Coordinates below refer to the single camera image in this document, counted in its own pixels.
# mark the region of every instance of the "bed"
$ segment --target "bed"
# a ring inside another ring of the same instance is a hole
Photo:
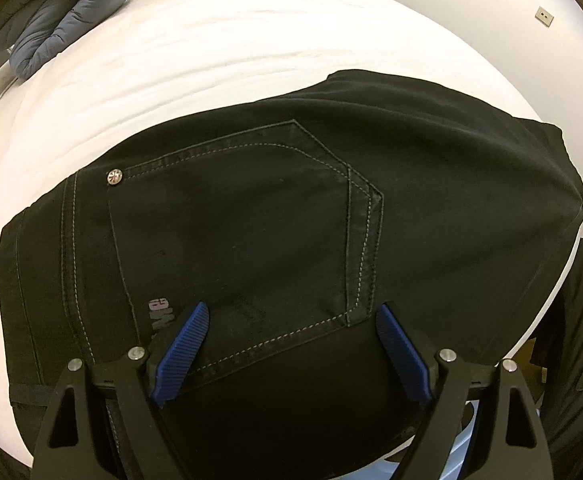
[[[1,67],[0,232],[134,133],[305,88],[346,68],[430,80],[540,120],[472,47],[393,0],[127,0],[28,81]],[[1,319],[0,447],[32,463],[9,403]]]

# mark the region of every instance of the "contrast stitching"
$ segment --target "contrast stitching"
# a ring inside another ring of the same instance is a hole
[[[109,224],[112,228],[112,238],[114,239],[114,249],[116,250],[116,261],[118,262],[118,273],[121,275],[121,282],[123,282],[123,290],[125,291],[125,296],[127,297],[127,303],[132,311],[132,319],[134,320],[134,328],[136,329],[136,342],[138,346],[142,346],[140,343],[140,328],[138,325],[138,319],[136,317],[136,308],[134,307],[134,302],[132,301],[132,296],[130,295],[129,289],[127,288],[127,282],[125,281],[125,275],[123,273],[123,263],[121,262],[121,255],[118,251],[118,240],[116,238],[116,231],[114,229],[114,220],[112,218],[112,208],[107,201],[107,212],[109,214]]]
[[[18,241],[20,240],[20,231],[23,227],[23,220],[25,219],[25,212],[23,211],[20,222],[18,223],[18,231],[16,232],[16,241],[14,244],[14,252],[15,252],[15,259],[16,259],[16,278],[18,280],[18,290],[20,292],[20,303],[23,307],[23,313],[25,314],[25,322],[27,323],[27,329],[29,334],[29,340],[32,344],[32,352],[34,353],[34,362],[36,363],[36,374],[38,375],[38,381],[41,384],[43,383],[43,375],[41,371],[41,365],[38,359],[38,351],[36,350],[36,342],[34,341],[34,333],[32,332],[32,325],[29,322],[29,315],[27,313],[27,307],[25,306],[25,297],[23,296],[23,285],[20,281],[20,263],[18,261]]]
[[[364,190],[362,187],[360,187],[358,184],[356,184],[353,180],[351,180],[345,173],[343,173],[342,171],[338,171],[336,168],[334,168],[334,166],[331,166],[330,164],[328,164],[326,162],[323,162],[322,160],[319,160],[318,158],[315,158],[314,156],[311,156],[309,153],[305,153],[302,150],[299,150],[298,148],[295,148],[293,146],[287,146],[286,144],[277,144],[275,142],[255,142],[255,143],[252,143],[252,144],[239,144],[238,146],[230,146],[228,148],[223,148],[222,150],[212,150],[210,152],[198,153],[197,155],[187,156],[185,158],[181,158],[180,160],[176,160],[174,162],[170,162],[169,164],[163,164],[163,165],[159,166],[158,168],[150,168],[149,170],[141,171],[140,173],[136,173],[136,174],[130,175],[128,177],[128,179],[129,178],[135,178],[135,177],[140,176],[140,175],[145,174],[145,173],[149,173],[150,171],[162,170],[164,168],[168,168],[169,166],[173,166],[174,164],[179,164],[181,162],[184,162],[185,160],[190,160],[190,159],[196,158],[198,156],[211,155],[212,153],[226,152],[226,151],[229,151],[229,150],[236,150],[237,148],[248,148],[250,146],[275,146],[275,147],[278,147],[278,148],[286,148],[287,150],[293,150],[294,152],[302,153],[302,155],[305,155],[306,157],[310,158],[311,160],[315,160],[319,164],[322,164],[322,165],[330,168],[331,170],[335,171],[337,174],[339,174],[341,176],[344,176],[349,182],[351,182],[352,184],[354,184],[354,186],[356,186],[363,193],[365,193],[365,195],[367,197],[369,197],[369,193],[367,193],[366,190]]]
[[[274,126],[294,126],[294,125],[297,128],[301,129],[311,139],[315,140],[316,142],[318,142],[320,144],[320,141],[318,139],[316,139],[316,137],[314,137],[312,134],[310,134],[305,128],[300,126],[300,124],[297,123],[296,120],[283,121],[281,123],[268,124],[267,126],[256,126],[254,128],[249,128],[248,130],[243,130],[241,132],[235,132],[233,134],[228,134],[225,136],[217,137],[216,139],[203,140],[203,142],[197,142],[196,144],[192,144],[191,146],[187,146],[186,148],[181,148],[180,150],[175,150],[174,152],[164,153],[161,156],[155,156],[154,158],[150,158],[149,160],[145,160],[144,162],[139,162],[137,164],[129,166],[126,168],[126,171],[140,169],[140,168],[143,168],[144,166],[146,166],[152,162],[158,162],[158,161],[162,160],[163,158],[167,158],[168,156],[180,155],[182,153],[190,152],[191,150],[194,150],[194,149],[198,149],[198,148],[209,149],[209,148],[213,147],[214,144],[217,144],[220,141],[227,142],[229,144],[233,144],[235,142],[238,142],[242,137],[245,136],[245,134],[254,134],[255,132],[261,131],[264,128],[270,128],[270,127],[274,127]],[[327,149],[326,146],[323,146],[323,148],[325,148],[325,150],[330,155],[332,155],[332,153],[329,152],[329,150]]]
[[[116,433],[116,427],[114,425],[114,420],[112,419],[112,412],[109,411],[109,406],[106,406],[107,416],[109,417],[109,426],[112,428],[112,433],[114,434],[114,441],[116,443],[116,449],[118,452],[121,451],[121,447],[118,444],[118,434]]]
[[[294,334],[297,334],[299,332],[303,332],[303,330],[308,330],[308,329],[313,328],[315,326],[322,325],[323,323],[329,323],[331,321],[334,321],[340,317],[346,316],[352,310],[353,310],[353,308],[349,309],[347,312],[344,312],[342,314],[338,314],[338,316],[334,316],[334,317],[330,317],[329,319],[324,319],[322,321],[318,321],[317,323],[305,326],[303,328],[299,328],[298,330],[295,330],[294,332],[289,332],[287,334],[283,334],[283,335],[280,335],[278,337],[268,339],[267,341],[263,341],[262,343],[258,343],[257,345],[250,346],[249,348],[245,348],[244,350],[241,350],[240,352],[236,352],[235,354],[229,355],[227,357],[223,357],[222,359],[218,359],[217,361],[214,361],[213,363],[209,363],[208,365],[204,365],[204,366],[201,366],[200,368],[196,368],[196,370],[191,372],[190,375],[193,375],[196,372],[200,372],[201,370],[204,370],[205,368],[209,368],[210,366],[214,366],[215,364],[222,363],[223,361],[226,361],[227,359],[231,359],[232,357],[235,357],[237,355],[244,354],[245,352],[249,352],[250,350],[253,350],[254,348],[260,348],[261,346],[264,346],[264,345],[269,344],[269,343],[273,343],[274,341],[278,341],[280,339],[283,339],[284,337],[289,337],[290,335],[294,335]]]
[[[358,274],[358,297],[356,298],[356,304],[351,307],[349,310],[347,310],[346,312],[342,313],[342,314],[338,314],[338,316],[334,316],[331,317],[329,319],[325,319],[323,321],[319,321],[317,323],[305,326],[303,328],[299,328],[298,330],[295,330],[293,332],[289,332],[283,335],[280,335],[278,337],[274,337],[272,339],[268,339],[267,341],[263,341],[262,343],[258,343],[257,345],[251,346],[249,348],[245,348],[244,350],[241,350],[240,352],[236,352],[235,354],[232,354],[230,356],[227,357],[223,357],[222,359],[219,359],[217,361],[214,361],[213,363],[209,363],[207,365],[204,365],[200,368],[196,368],[196,370],[194,370],[193,372],[190,373],[190,375],[196,373],[196,372],[200,372],[201,370],[204,370],[205,368],[209,368],[210,366],[213,366],[215,364],[221,363],[223,361],[226,361],[227,359],[231,359],[232,357],[235,357],[237,355],[240,354],[244,354],[245,352],[249,352],[250,350],[253,350],[254,348],[260,348],[261,346],[273,343],[274,341],[278,341],[280,339],[283,339],[284,337],[289,337],[290,335],[294,335],[297,334],[299,332],[303,332],[304,330],[308,330],[310,328],[313,328],[315,326],[321,325],[323,323],[328,323],[331,321],[334,321],[340,317],[346,316],[347,314],[349,314],[350,312],[353,312],[354,310],[356,310],[358,308],[358,303],[360,300],[360,291],[361,291],[361,283],[362,283],[362,279],[363,279],[363,260],[364,260],[364,253],[365,253],[365,249],[367,247],[367,238],[369,236],[369,218],[371,217],[371,198],[369,199],[369,201],[367,202],[367,231],[365,234],[365,241],[363,243],[363,252],[361,253],[361,267],[360,267],[360,272]]]
[[[63,311],[65,312],[65,318],[72,332],[76,348],[80,348],[80,339],[72,323],[72,316],[70,315],[70,302],[67,299],[66,290],[66,270],[67,270],[67,254],[65,249],[65,204],[67,202],[67,186],[70,180],[67,178],[65,180],[65,185],[62,188],[62,200],[60,202],[60,294],[62,300]]]
[[[345,234],[345,308],[347,308],[350,303],[349,298],[349,250],[350,250],[350,239],[351,239],[351,167],[347,165],[347,177],[349,186],[347,186],[347,224],[346,224],[346,234]]]
[[[94,357],[94,352],[92,352],[91,344],[89,344],[88,333],[85,330],[85,325],[83,324],[83,318],[80,315],[80,307],[78,306],[78,286],[76,285],[76,181],[78,180],[78,172],[76,172],[74,176],[74,198],[73,198],[73,205],[72,205],[72,248],[73,248],[73,260],[74,260],[74,300],[76,301],[76,311],[78,312],[78,320],[80,322],[80,326],[83,329],[83,334],[85,336],[85,341],[88,344],[89,354],[91,355],[92,361],[96,363],[96,359]]]
[[[367,302],[369,304],[373,303],[373,292],[376,288],[376,258],[378,257],[378,248],[380,247],[380,234],[382,234],[382,221],[385,216],[385,202],[383,200],[382,193],[380,194],[380,219],[379,219],[379,226],[378,226],[378,234],[376,235],[376,247],[374,247],[373,254],[374,254],[374,262],[373,262],[373,270],[371,272],[371,286],[369,288],[369,298]]]
[[[371,197],[368,195],[367,200],[367,229],[365,230],[365,241],[363,242],[363,252],[361,253],[361,266],[358,272],[358,291],[356,292],[356,304],[354,308],[358,308],[358,302],[361,299],[361,285],[363,283],[363,264],[365,259],[365,249],[367,248],[367,239],[369,238],[369,218],[371,218]]]

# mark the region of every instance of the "gray pillow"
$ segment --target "gray pillow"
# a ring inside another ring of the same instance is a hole
[[[107,19],[125,0],[9,0],[0,13],[0,52],[29,79],[41,66]]]

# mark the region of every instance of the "printed logo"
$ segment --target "printed logo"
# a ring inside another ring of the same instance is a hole
[[[156,332],[162,328],[165,328],[176,318],[176,316],[174,316],[174,309],[169,306],[169,301],[166,300],[166,298],[151,300],[149,307],[150,318],[154,320],[152,321],[152,329],[154,330],[152,335],[153,339],[156,336]]]

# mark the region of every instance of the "wall socket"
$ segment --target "wall socket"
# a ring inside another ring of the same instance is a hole
[[[547,26],[550,26],[551,22],[554,21],[554,17],[542,7],[538,8],[538,12],[536,12],[536,18],[538,18],[541,22],[543,22]]]

